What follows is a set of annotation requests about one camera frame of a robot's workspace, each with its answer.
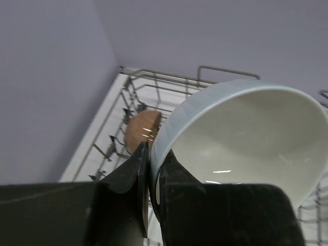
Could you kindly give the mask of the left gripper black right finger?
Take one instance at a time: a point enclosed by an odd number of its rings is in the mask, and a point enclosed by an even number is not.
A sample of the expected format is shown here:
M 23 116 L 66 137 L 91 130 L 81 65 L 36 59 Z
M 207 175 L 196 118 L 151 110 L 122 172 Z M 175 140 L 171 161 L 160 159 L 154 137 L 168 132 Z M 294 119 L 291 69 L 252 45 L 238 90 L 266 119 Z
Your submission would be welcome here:
M 203 184 L 169 152 L 159 172 L 164 245 L 305 245 L 289 198 L 268 184 Z

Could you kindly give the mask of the white round bowl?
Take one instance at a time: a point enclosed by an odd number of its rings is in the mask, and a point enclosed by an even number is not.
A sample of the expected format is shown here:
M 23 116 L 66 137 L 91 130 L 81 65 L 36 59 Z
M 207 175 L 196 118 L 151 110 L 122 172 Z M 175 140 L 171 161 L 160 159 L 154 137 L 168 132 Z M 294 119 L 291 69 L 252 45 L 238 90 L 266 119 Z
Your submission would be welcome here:
M 276 185 L 299 208 L 327 169 L 327 113 L 308 94 L 263 80 L 213 84 L 165 120 L 150 153 L 150 197 L 169 152 L 206 184 Z

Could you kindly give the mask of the brown wooden bowl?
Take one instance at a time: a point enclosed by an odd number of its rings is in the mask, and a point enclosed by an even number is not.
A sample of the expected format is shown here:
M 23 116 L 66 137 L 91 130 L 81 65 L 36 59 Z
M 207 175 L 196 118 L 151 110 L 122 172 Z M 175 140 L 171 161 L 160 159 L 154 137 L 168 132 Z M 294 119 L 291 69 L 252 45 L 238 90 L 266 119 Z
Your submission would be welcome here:
M 143 110 L 132 117 L 127 124 L 125 144 L 130 153 L 133 153 L 141 142 L 148 142 L 149 148 L 159 131 L 161 113 L 156 110 Z

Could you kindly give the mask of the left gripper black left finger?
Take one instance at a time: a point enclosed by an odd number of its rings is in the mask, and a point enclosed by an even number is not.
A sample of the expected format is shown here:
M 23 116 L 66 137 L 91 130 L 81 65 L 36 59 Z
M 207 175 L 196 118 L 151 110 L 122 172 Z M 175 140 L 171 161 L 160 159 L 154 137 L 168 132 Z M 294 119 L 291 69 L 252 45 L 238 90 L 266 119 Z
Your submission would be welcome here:
M 143 245 L 148 231 L 149 144 L 96 183 L 87 245 Z

